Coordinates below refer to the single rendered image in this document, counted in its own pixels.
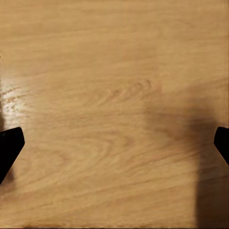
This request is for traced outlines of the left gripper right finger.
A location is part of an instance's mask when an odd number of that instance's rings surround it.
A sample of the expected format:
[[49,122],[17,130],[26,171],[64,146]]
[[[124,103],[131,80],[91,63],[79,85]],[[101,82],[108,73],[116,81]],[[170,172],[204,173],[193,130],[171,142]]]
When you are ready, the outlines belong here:
[[214,138],[214,144],[229,165],[229,129],[228,128],[224,128],[224,127],[217,128],[215,138]]

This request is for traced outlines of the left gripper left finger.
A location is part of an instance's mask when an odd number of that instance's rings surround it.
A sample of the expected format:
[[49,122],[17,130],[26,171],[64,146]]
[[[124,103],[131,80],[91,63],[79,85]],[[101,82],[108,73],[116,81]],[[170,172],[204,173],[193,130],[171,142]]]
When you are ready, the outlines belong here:
[[0,184],[25,145],[21,127],[0,132]]

